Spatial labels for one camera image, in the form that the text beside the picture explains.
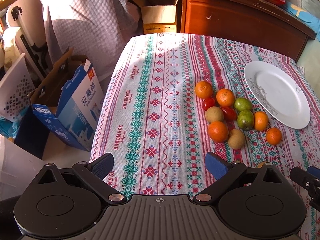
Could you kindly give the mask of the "brown kiwi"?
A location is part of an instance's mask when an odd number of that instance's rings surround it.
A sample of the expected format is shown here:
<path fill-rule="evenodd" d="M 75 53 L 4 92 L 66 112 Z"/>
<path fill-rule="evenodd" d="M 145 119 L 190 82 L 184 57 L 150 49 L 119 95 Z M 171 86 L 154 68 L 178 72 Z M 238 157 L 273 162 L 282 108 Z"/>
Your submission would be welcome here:
<path fill-rule="evenodd" d="M 245 144 L 245 135 L 238 129 L 233 129 L 229 132 L 228 145 L 234 150 L 239 150 Z"/>

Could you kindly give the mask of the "orange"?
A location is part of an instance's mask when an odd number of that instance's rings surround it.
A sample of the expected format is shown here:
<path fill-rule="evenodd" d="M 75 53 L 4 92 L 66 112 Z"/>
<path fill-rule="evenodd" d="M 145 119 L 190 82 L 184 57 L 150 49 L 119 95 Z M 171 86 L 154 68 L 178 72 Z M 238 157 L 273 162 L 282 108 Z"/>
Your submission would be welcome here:
<path fill-rule="evenodd" d="M 224 122 L 214 121 L 208 125 L 208 135 L 214 142 L 225 142 L 229 131 Z"/>
<path fill-rule="evenodd" d="M 223 88 L 217 92 L 216 100 L 220 106 L 230 107 L 235 102 L 235 96 L 231 90 L 229 90 L 227 88 Z"/>
<path fill-rule="evenodd" d="M 258 111 L 254 113 L 254 129 L 264 131 L 268 127 L 268 115 L 265 112 Z"/>
<path fill-rule="evenodd" d="M 212 85 L 207 81 L 200 81 L 195 86 L 195 94 L 201 99 L 207 99 L 214 94 Z"/>
<path fill-rule="evenodd" d="M 277 145 L 282 140 L 282 133 L 281 131 L 276 128 L 272 127 L 266 132 L 266 140 L 270 145 Z"/>

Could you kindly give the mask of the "green fruit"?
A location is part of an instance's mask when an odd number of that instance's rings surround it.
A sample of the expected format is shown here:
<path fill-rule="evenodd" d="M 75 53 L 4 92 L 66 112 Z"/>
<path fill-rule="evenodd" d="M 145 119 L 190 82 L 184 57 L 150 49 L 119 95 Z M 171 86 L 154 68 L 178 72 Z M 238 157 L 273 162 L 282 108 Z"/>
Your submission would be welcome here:
<path fill-rule="evenodd" d="M 252 111 L 253 110 L 253 105 L 252 103 L 246 99 L 246 98 L 237 98 L 234 102 L 234 108 L 238 112 L 242 112 L 244 110 Z"/>
<path fill-rule="evenodd" d="M 243 130 L 250 130 L 254 126 L 254 115 L 249 110 L 243 110 L 238 114 L 238 127 Z"/>

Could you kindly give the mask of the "right cherry tomato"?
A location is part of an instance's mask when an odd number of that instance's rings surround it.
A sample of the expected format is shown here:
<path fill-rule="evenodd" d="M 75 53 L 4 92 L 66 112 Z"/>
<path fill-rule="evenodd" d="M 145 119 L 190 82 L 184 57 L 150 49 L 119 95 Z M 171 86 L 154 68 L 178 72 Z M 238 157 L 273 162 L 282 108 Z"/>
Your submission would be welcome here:
<path fill-rule="evenodd" d="M 237 113 L 231 107 L 221 106 L 220 109 L 223 112 L 223 116 L 226 121 L 236 121 L 237 120 Z"/>

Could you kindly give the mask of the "cherry tomato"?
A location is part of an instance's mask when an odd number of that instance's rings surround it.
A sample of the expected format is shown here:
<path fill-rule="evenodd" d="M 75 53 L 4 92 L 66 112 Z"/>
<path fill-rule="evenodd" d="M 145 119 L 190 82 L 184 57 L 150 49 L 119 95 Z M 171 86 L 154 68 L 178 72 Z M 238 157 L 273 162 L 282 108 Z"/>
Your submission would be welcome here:
<path fill-rule="evenodd" d="M 216 106 L 216 102 L 213 97 L 208 97 L 204 99 L 204 101 L 202 102 L 202 109 L 204 111 L 207 111 L 210 107 L 215 107 L 215 106 Z"/>
<path fill-rule="evenodd" d="M 237 120 L 237 113 L 231 107 L 221 106 L 220 109 L 223 112 L 223 116 L 226 121 L 236 121 Z"/>

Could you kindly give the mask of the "left cherry tomato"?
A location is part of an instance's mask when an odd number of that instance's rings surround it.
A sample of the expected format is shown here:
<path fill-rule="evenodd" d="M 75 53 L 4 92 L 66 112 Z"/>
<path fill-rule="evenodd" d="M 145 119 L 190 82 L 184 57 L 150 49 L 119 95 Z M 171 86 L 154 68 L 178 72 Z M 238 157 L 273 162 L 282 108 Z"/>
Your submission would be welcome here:
<path fill-rule="evenodd" d="M 207 111 L 210 107 L 215 107 L 215 106 L 216 106 L 216 102 L 213 97 L 208 97 L 204 99 L 204 101 L 202 102 L 202 109 L 204 111 Z"/>

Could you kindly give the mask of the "blue milk carton box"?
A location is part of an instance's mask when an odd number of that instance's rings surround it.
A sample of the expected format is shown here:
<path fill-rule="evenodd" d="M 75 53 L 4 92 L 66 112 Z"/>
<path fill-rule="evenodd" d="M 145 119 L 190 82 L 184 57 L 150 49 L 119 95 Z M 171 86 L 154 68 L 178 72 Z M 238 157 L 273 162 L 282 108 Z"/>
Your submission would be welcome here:
<path fill-rule="evenodd" d="M 30 96 L 34 115 L 66 145 L 90 151 L 104 100 L 93 64 L 67 49 Z"/>

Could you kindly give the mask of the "patterned handmade tablecloth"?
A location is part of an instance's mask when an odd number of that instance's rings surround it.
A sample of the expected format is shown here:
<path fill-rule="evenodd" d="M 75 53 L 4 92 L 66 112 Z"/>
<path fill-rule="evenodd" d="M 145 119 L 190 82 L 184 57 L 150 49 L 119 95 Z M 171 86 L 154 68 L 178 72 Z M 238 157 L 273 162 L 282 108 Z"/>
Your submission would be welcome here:
<path fill-rule="evenodd" d="M 270 63 L 288 74 L 294 89 L 310 106 L 308 126 L 294 129 L 274 117 L 268 125 L 282 134 L 270 145 L 265 132 L 246 131 L 245 144 L 234 150 L 213 142 L 208 133 L 202 100 L 195 95 L 200 81 L 215 91 L 227 88 L 236 97 L 262 105 L 244 77 L 252 61 Z M 264 161 L 289 176 L 292 168 L 319 166 L 319 98 L 301 70 L 287 56 L 240 42 L 191 34 L 152 34 L 132 38 L 124 48 L 108 86 L 93 139 L 91 158 L 114 156 L 114 169 L 105 182 L 133 207 L 111 211 L 104 239 L 218 238 L 208 212 L 186 201 L 168 205 L 167 195 L 195 196 L 214 182 L 204 159 L 212 151 L 226 161 L 249 167 Z"/>

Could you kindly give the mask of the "white floral plate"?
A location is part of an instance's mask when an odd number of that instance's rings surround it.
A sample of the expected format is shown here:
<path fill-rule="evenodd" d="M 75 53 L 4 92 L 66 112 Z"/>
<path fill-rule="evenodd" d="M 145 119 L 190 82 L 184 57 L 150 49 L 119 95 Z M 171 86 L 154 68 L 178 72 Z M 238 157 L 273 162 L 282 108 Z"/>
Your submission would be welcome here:
<path fill-rule="evenodd" d="M 300 86 L 280 68 L 252 61 L 244 68 L 245 81 L 257 101 L 282 124 L 303 129 L 311 118 L 310 106 Z"/>

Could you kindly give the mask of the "white perforated basket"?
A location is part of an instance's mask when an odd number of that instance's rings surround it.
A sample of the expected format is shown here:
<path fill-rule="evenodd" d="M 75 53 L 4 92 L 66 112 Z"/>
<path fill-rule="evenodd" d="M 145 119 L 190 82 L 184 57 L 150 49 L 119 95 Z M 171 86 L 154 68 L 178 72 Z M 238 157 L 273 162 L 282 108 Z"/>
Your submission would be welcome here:
<path fill-rule="evenodd" d="M 20 112 L 29 106 L 28 94 L 34 89 L 22 53 L 1 79 L 1 117 L 11 122 L 17 120 Z"/>

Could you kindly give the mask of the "checked curtain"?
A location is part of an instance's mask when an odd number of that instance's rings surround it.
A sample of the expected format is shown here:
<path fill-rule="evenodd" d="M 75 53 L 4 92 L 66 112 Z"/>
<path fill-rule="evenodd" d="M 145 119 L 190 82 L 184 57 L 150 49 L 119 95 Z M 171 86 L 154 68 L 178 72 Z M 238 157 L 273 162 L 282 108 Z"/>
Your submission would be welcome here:
<path fill-rule="evenodd" d="M 139 12 L 129 0 L 40 0 L 49 56 L 56 62 L 73 48 L 86 55 L 100 81 L 113 73 Z"/>

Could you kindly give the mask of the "red wooden cabinet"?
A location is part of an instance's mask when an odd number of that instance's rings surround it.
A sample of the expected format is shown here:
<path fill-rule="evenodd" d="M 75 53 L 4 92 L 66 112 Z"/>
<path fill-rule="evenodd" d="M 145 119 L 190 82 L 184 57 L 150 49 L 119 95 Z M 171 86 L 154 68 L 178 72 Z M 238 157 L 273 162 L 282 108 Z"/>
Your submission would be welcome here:
<path fill-rule="evenodd" d="M 254 45 L 294 61 L 316 38 L 296 16 L 263 0 L 182 0 L 181 32 Z"/>

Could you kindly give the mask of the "blue cushion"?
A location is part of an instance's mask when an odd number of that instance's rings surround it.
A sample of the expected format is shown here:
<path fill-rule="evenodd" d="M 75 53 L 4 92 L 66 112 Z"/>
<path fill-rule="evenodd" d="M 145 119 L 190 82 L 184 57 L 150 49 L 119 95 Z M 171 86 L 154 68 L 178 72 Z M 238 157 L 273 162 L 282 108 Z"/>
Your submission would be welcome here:
<path fill-rule="evenodd" d="M 298 0 L 298 5 L 286 1 L 283 8 L 313 30 L 319 40 L 319 0 Z"/>

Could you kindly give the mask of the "open brown cardboard box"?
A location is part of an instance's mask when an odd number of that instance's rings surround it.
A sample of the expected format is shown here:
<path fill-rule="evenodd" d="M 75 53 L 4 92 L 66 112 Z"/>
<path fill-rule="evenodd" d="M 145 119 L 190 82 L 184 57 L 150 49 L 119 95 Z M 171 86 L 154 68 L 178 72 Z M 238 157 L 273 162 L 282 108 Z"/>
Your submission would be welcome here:
<path fill-rule="evenodd" d="M 176 33 L 179 0 L 132 0 L 140 7 L 144 34 Z"/>

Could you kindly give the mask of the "white folding chair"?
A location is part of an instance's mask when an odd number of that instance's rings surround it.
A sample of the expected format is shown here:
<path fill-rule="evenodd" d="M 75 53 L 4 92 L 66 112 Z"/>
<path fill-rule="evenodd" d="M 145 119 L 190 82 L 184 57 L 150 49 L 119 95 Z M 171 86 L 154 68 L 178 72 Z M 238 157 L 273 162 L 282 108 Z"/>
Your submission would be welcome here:
<path fill-rule="evenodd" d="M 9 5 L 5 20 L 8 27 L 19 27 L 15 43 L 40 80 L 53 68 L 48 53 L 42 4 L 40 0 L 16 0 Z"/>

